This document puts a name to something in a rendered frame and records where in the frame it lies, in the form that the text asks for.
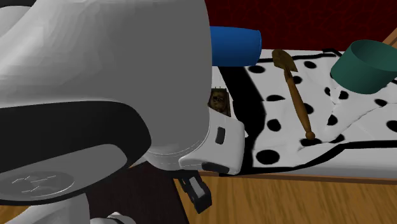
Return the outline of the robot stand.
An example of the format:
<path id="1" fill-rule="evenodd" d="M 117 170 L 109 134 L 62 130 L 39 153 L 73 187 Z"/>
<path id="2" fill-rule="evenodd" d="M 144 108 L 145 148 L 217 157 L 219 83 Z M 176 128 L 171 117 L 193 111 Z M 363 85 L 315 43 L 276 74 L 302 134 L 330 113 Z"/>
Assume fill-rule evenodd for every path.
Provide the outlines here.
<path id="1" fill-rule="evenodd" d="M 116 211 L 137 224 L 189 224 L 174 180 L 147 162 L 100 181 L 87 199 L 91 218 Z"/>

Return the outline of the brown patterned flat thing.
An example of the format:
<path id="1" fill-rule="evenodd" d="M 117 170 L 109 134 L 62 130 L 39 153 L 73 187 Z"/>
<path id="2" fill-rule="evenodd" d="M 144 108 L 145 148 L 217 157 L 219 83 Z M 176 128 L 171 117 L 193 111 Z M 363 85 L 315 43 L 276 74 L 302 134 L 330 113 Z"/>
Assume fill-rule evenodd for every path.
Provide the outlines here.
<path id="1" fill-rule="evenodd" d="M 231 117 L 229 93 L 225 88 L 212 88 L 207 105 L 213 110 Z"/>

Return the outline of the blue cup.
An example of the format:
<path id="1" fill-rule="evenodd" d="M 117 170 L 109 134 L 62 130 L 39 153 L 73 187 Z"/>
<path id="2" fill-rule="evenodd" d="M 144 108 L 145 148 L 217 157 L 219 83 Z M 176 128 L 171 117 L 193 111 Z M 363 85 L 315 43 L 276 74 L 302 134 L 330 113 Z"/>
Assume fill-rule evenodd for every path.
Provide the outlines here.
<path id="1" fill-rule="evenodd" d="M 254 66 L 259 60 L 262 50 L 259 30 L 223 26 L 210 26 L 210 30 L 213 66 Z"/>

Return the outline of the green bowl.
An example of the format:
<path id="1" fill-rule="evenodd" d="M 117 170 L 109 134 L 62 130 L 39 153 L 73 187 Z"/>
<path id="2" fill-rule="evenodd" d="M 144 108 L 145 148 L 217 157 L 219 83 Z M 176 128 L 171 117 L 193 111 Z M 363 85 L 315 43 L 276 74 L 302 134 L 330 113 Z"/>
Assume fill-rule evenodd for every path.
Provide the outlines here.
<path id="1" fill-rule="evenodd" d="M 374 94 L 397 78 L 397 49 L 369 39 L 354 41 L 330 74 L 351 92 Z"/>

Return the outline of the brown wooden spatula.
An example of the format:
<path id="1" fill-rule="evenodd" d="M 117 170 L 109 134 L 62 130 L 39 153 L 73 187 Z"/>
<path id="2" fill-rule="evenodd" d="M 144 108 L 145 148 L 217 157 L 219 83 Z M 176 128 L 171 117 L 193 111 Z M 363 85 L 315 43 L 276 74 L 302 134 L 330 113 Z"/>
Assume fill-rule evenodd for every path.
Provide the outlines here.
<path id="1" fill-rule="evenodd" d="M 288 85 L 289 93 L 295 107 L 297 117 L 305 131 L 305 137 L 308 140 L 314 140 L 316 136 L 311 129 L 307 110 L 291 74 L 292 72 L 298 71 L 292 56 L 284 50 L 275 49 L 272 51 L 272 60 L 275 67 L 281 68 L 284 71 L 284 78 Z"/>

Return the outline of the bed with dotted white blanket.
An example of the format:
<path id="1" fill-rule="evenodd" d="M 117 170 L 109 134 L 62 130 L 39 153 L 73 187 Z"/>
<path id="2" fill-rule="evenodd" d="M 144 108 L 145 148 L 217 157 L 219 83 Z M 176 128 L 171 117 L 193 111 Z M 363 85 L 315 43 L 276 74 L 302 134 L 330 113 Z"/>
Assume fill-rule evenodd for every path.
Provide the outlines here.
<path id="1" fill-rule="evenodd" d="M 232 117 L 245 125 L 241 176 L 289 174 L 397 179 L 397 80 L 371 95 L 339 86 L 331 67 L 343 49 L 284 47 L 316 137 L 308 140 L 282 69 L 266 46 L 253 66 L 214 67 L 213 81 L 230 94 Z"/>

